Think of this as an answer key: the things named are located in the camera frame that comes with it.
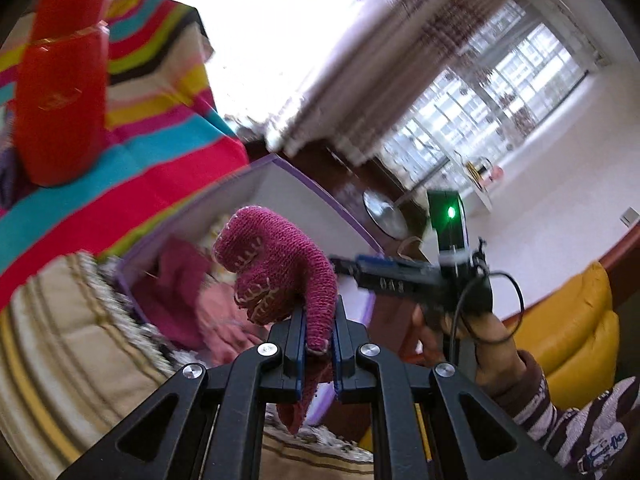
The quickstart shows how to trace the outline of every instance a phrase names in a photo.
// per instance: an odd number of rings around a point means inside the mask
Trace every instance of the metal bolt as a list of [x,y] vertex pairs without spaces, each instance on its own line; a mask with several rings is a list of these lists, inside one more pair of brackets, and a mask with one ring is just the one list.
[[366,343],[360,347],[360,353],[367,357],[373,357],[380,353],[380,347],[373,343]]
[[273,343],[262,343],[258,346],[258,354],[264,355],[266,357],[271,355],[276,355],[278,353],[278,345]]
[[200,365],[186,365],[182,369],[182,374],[187,379],[197,379],[198,377],[200,377],[202,375],[203,371],[204,370],[202,369],[202,366],[200,366]]
[[456,373],[456,369],[452,364],[449,363],[440,363],[436,366],[436,373],[440,377],[451,377],[454,373]]

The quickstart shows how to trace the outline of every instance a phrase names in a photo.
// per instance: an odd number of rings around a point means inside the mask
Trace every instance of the fabric box with purple trim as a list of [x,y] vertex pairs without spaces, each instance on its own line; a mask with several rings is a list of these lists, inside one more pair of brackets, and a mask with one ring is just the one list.
[[[116,276],[138,315],[145,313],[136,303],[131,287],[154,266],[170,236],[197,243],[220,216],[239,207],[257,204],[275,211],[302,229],[325,254],[353,258],[357,254],[379,254],[380,246],[355,219],[315,182],[276,155],[266,156],[207,189],[176,214],[139,240],[118,264]],[[349,319],[368,325],[374,295],[341,276],[338,291]],[[334,398],[331,384],[322,384],[307,415],[318,424]]]

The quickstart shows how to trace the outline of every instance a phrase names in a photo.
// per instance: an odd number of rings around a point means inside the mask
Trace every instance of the human hand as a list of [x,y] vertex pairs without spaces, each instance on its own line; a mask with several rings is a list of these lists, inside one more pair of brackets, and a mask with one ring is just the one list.
[[[506,338],[510,331],[494,314],[465,318],[471,330],[482,339],[498,341]],[[446,316],[439,320],[439,326],[427,326],[421,309],[414,310],[412,317],[414,329],[422,343],[425,364],[429,367],[443,362],[444,354],[440,349],[440,333],[450,334],[451,318]],[[467,330],[462,327],[457,330],[458,338],[469,337]],[[490,396],[495,396],[508,390],[517,383],[526,371],[526,365],[520,359],[513,338],[500,344],[484,344],[476,342],[476,383]]]

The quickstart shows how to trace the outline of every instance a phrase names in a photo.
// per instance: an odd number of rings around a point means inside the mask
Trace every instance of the person's arm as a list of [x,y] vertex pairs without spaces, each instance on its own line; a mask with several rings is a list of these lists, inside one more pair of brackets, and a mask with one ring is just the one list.
[[[500,340],[508,329],[493,315],[468,319],[474,332],[486,340]],[[414,313],[414,326],[425,349],[427,365],[444,360],[433,330],[424,325],[422,313]],[[443,322],[448,332],[449,320]],[[464,331],[458,336],[466,336]],[[528,353],[518,351],[513,339],[498,344],[476,344],[476,382],[529,436],[567,471],[576,473],[606,468],[627,440],[625,417],[638,407],[640,381],[629,378],[604,392],[583,409],[559,410],[551,402],[540,365]]]

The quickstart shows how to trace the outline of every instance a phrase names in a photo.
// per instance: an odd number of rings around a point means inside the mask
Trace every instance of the red container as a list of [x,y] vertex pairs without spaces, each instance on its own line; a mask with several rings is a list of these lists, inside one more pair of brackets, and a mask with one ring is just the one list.
[[40,0],[18,68],[14,144],[32,182],[58,186],[104,149],[112,0]]

